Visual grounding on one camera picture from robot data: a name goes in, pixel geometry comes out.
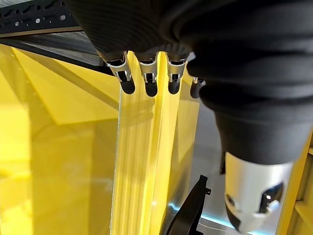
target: transparent yellow wall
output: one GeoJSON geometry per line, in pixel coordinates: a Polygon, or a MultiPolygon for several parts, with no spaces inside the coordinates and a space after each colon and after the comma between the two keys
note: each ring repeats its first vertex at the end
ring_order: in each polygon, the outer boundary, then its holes
{"type": "Polygon", "coordinates": [[[1,235],[158,235],[188,193],[199,103],[192,77],[158,94],[115,77],[0,46],[1,235]]]}
{"type": "Polygon", "coordinates": [[[120,85],[0,46],[2,235],[109,234],[120,85]]]}

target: black metal rail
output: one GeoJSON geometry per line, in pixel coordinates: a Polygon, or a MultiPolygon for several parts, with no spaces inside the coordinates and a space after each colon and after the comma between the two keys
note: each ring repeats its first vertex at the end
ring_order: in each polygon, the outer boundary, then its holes
{"type": "Polygon", "coordinates": [[[62,0],[34,0],[0,8],[0,38],[82,31],[62,0]]]}

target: black plastic part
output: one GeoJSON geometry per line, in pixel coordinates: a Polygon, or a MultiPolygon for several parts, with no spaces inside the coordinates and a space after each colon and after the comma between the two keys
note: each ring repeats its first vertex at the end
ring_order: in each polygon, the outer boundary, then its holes
{"type": "Polygon", "coordinates": [[[121,86],[126,94],[132,94],[135,92],[135,83],[133,78],[131,78],[128,82],[121,82],[121,86]]]}
{"type": "Polygon", "coordinates": [[[145,83],[146,93],[150,97],[154,97],[157,94],[157,82],[145,83]]]}
{"type": "Polygon", "coordinates": [[[273,202],[275,200],[280,202],[282,199],[282,195],[283,195],[283,189],[284,189],[284,184],[280,183],[280,184],[266,190],[262,194],[259,213],[267,213],[268,212],[268,206],[271,202],[273,202]]]}
{"type": "Polygon", "coordinates": [[[194,99],[199,98],[199,91],[202,86],[202,82],[198,80],[197,83],[192,82],[191,87],[190,87],[190,95],[194,99]]]}
{"type": "Polygon", "coordinates": [[[239,226],[240,226],[240,220],[228,209],[227,205],[226,205],[226,212],[227,212],[227,216],[229,221],[231,222],[231,224],[234,226],[234,228],[239,231],[239,226]]]}
{"type": "Polygon", "coordinates": [[[185,202],[174,217],[166,235],[202,235],[197,226],[202,214],[205,195],[211,194],[206,188],[207,177],[201,175],[185,202]]]}
{"type": "Polygon", "coordinates": [[[171,94],[177,94],[179,92],[180,83],[179,82],[168,82],[168,91],[171,94]]]}
{"type": "Polygon", "coordinates": [[[82,31],[62,0],[33,0],[0,8],[0,38],[82,31]]]}
{"type": "Polygon", "coordinates": [[[223,152],[264,165],[295,161],[312,127],[311,100],[271,100],[232,91],[213,85],[200,89],[203,103],[215,111],[223,152]]]}

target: robotic hand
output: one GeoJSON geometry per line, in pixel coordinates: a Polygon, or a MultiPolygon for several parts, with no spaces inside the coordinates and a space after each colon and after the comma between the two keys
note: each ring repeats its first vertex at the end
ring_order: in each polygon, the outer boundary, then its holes
{"type": "Polygon", "coordinates": [[[175,65],[185,63],[183,55],[195,53],[187,69],[205,80],[200,97],[215,112],[228,217],[240,232],[259,227],[282,202],[285,175],[312,127],[313,2],[67,0],[67,4],[129,94],[134,87],[125,51],[134,51],[141,61],[150,96],[157,92],[158,51],[167,52],[171,71],[176,71],[169,75],[173,94],[182,73],[175,65]],[[122,59],[112,57],[116,54],[122,59]]]}

